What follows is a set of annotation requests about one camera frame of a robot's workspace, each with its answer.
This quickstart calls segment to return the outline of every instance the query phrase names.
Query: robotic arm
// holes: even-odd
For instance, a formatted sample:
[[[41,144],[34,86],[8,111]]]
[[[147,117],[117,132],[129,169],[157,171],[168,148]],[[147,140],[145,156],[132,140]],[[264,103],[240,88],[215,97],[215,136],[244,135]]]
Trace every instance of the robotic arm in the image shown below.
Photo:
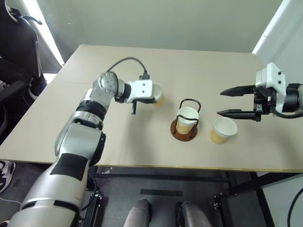
[[[219,115],[233,119],[251,119],[261,121],[261,115],[273,113],[282,118],[298,118],[303,116],[303,84],[289,84],[286,87],[285,75],[274,64],[256,74],[256,84],[240,86],[221,92],[224,96],[243,96],[254,94],[253,111],[241,109],[223,110]]]
[[[162,91],[149,79],[144,66],[140,80],[129,83],[118,79],[111,71],[113,67],[93,82],[59,133],[55,142],[56,161],[36,180],[9,227],[76,226],[89,167],[100,160],[104,148],[103,120],[111,99],[133,103],[134,114],[136,102],[158,101],[158,93]]]

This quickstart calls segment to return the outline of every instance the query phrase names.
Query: brown coaster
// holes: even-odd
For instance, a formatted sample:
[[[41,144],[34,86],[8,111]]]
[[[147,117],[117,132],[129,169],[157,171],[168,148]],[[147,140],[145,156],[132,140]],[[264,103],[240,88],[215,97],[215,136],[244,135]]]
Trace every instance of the brown coaster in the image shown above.
[[[171,125],[170,125],[170,132],[172,134],[173,137],[175,137],[176,139],[180,140],[180,141],[191,141],[194,137],[196,137],[197,133],[198,133],[198,129],[196,127],[193,127],[191,129],[191,131],[188,134],[180,134],[177,130],[175,132],[175,134],[173,133],[175,130],[175,125],[176,125],[176,120],[174,120]]]

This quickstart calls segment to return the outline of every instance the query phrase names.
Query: black cable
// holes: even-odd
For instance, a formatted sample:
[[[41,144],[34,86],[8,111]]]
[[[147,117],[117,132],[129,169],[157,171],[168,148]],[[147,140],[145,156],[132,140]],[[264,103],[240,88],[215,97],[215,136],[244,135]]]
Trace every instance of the black cable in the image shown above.
[[[98,193],[98,185],[97,185],[97,181],[95,179],[95,177],[88,172],[88,176],[93,180],[94,182],[94,192],[91,194],[89,202],[82,208],[82,211],[85,210],[87,207],[90,206],[90,204],[93,202],[95,195]]]
[[[270,110],[271,110],[272,113],[274,113],[278,117],[287,118],[287,119],[293,119],[293,118],[298,118],[298,117],[302,117],[303,116],[303,111],[300,111],[300,112],[295,113],[295,114],[290,114],[290,115],[279,113],[276,110],[276,107],[274,105],[270,106]]]
[[[294,197],[294,200],[293,200],[292,204],[290,205],[289,212],[288,212],[288,215],[287,215],[287,227],[290,227],[290,217],[292,215],[295,202],[297,201],[297,199],[299,198],[299,196],[302,193],[303,193],[303,188],[296,194],[296,196]]]
[[[142,66],[142,68],[144,69],[144,72],[147,72],[146,67],[143,65],[143,63],[140,60],[138,60],[138,59],[136,59],[134,57],[127,57],[127,58],[123,58],[123,59],[117,61],[115,64],[112,65],[112,67],[110,67],[107,70],[107,72],[111,71],[117,64],[119,64],[119,63],[121,63],[123,61],[126,61],[126,60],[134,60],[134,61],[138,62]]]

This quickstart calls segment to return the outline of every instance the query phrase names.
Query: floor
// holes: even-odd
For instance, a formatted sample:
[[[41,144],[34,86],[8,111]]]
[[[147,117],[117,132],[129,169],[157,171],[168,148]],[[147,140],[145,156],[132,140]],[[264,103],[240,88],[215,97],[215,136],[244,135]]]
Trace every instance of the floor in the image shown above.
[[[0,197],[22,202],[26,193],[42,170],[27,163],[17,163],[9,187]],[[177,169],[143,169],[99,168],[98,172],[128,174],[165,174],[222,176],[223,172],[177,170]],[[227,187],[226,183],[190,182],[172,180],[150,180],[137,178],[99,178],[97,182],[102,191],[102,209],[97,214],[96,227],[122,226],[128,211],[140,198],[146,198],[152,204],[150,227],[175,227],[175,204],[179,201],[190,201],[198,205],[208,216],[213,227],[221,227],[220,213],[213,207],[213,196]],[[141,194],[141,189],[173,190],[177,196],[159,196]],[[254,192],[230,198],[229,206],[235,227],[265,227],[258,199]],[[0,221],[10,219],[18,211],[19,204],[0,200]]]

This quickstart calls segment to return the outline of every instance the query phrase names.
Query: sneaker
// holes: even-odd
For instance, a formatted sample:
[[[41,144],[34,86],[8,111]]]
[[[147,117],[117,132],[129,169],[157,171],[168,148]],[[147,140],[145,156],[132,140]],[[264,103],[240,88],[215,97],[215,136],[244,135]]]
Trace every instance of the sneaker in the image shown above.
[[[0,160],[0,194],[8,187],[15,168],[16,163]]]
[[[7,227],[9,226],[9,221],[3,221],[0,223],[0,227]]]

